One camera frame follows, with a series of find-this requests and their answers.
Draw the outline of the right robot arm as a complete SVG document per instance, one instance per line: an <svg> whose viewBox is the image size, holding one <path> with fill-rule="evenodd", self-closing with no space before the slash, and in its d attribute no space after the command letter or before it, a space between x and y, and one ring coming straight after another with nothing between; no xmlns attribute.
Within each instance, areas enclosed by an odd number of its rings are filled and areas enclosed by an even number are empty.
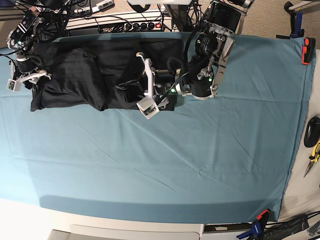
<svg viewBox="0 0 320 240"><path fill-rule="evenodd" d="M21 86L37 90L40 82L50 80L43 58L35 53L35 43L51 43L61 37L71 17L70 0L21 0L26 4L22 21L13 29L6 40L10 53L1 54L10 58L11 78L6 88L19 92Z"/></svg>

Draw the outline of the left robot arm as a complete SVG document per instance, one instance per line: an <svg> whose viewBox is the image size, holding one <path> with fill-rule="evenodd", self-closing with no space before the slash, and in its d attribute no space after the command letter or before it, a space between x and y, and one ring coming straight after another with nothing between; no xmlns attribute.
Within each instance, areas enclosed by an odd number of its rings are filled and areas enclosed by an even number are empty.
<svg viewBox="0 0 320 240"><path fill-rule="evenodd" d="M207 100L217 95L226 71L227 60L235 36L240 35L251 0L212 0L202 11L197 0L186 7L166 10L179 30L191 28L183 50L183 58L170 57L166 69L156 69L143 52L137 77L116 85L128 103L148 115L156 111L172 111L178 97L193 96Z"/></svg>

